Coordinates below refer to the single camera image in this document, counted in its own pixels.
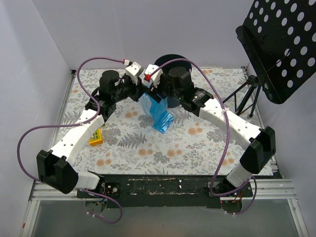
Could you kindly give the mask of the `blue plastic trash bag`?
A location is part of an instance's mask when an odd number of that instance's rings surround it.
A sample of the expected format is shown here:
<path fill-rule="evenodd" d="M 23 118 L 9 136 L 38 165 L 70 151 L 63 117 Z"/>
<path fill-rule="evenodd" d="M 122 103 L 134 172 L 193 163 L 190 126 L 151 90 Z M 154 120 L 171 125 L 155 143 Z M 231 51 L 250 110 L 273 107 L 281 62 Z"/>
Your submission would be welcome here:
<path fill-rule="evenodd" d="M 167 99 L 162 99 L 158 103 L 149 94 L 144 92 L 139 98 L 139 103 L 144 113 L 153 119 L 153 128 L 161 133 L 165 133 L 174 121 L 173 115 L 167 110 Z"/>

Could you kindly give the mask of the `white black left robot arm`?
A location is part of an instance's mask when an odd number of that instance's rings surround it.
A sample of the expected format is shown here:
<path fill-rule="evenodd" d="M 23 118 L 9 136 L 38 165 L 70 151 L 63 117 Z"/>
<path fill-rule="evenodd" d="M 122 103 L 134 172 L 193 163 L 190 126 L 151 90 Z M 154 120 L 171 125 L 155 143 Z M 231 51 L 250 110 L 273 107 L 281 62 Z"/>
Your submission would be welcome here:
<path fill-rule="evenodd" d="M 147 88 L 139 77 L 126 72 L 122 77 L 114 70 L 106 70 L 99 86 L 92 92 L 78 119 L 79 126 L 72 127 L 49 151 L 37 154 L 39 180 L 54 189 L 68 194 L 74 189 L 88 189 L 93 197 L 101 197 L 105 185 L 100 176 L 74 169 L 76 158 L 93 133 L 105 124 L 116 109 L 116 103 L 126 98 L 137 101 Z"/>

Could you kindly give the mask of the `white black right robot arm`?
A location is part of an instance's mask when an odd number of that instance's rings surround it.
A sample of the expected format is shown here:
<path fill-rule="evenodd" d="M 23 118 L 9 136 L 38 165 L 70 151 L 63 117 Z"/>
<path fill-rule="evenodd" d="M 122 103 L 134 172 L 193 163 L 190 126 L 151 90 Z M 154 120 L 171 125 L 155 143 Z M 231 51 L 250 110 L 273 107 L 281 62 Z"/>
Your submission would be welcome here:
<path fill-rule="evenodd" d="M 156 65 L 145 70 L 145 80 L 151 81 L 150 95 L 155 99 L 170 97 L 178 100 L 186 111 L 226 132 L 244 149 L 239 162 L 217 185 L 209 188 L 212 195 L 235 196 L 253 174 L 259 174 L 276 152 L 275 131 L 267 126 L 253 125 L 225 108 L 217 98 L 194 86 L 191 74 L 184 67 L 164 73 Z"/>

